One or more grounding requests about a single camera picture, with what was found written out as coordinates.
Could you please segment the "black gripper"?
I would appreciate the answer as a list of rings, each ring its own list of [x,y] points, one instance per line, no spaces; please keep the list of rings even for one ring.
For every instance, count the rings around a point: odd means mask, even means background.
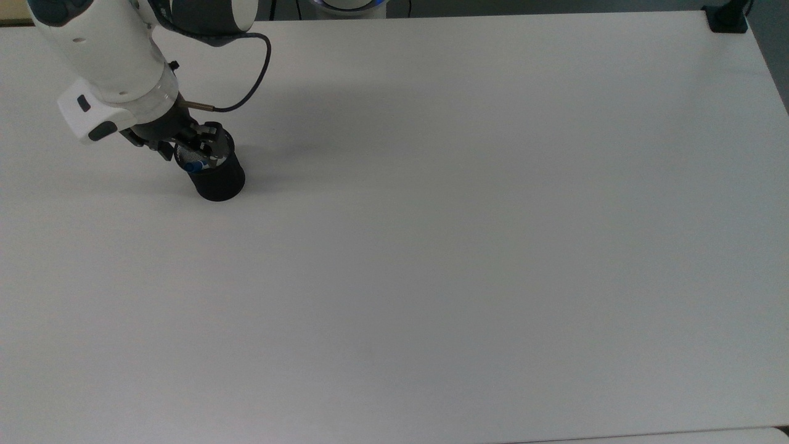
[[[181,146],[198,141],[197,152],[211,162],[224,160],[223,127],[216,121],[198,125],[188,107],[177,101],[160,118],[120,131],[122,137],[138,147],[158,152],[167,162],[185,162]]]

